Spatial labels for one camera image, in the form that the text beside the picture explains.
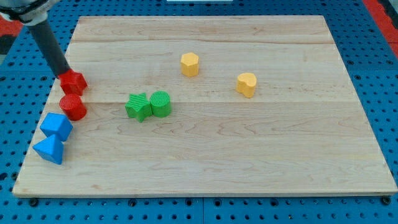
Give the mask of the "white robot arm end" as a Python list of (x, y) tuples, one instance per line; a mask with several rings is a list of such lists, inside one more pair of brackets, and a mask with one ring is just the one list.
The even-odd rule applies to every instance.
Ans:
[(1, 0), (1, 17), (35, 26), (48, 18), (48, 11), (60, 0)]

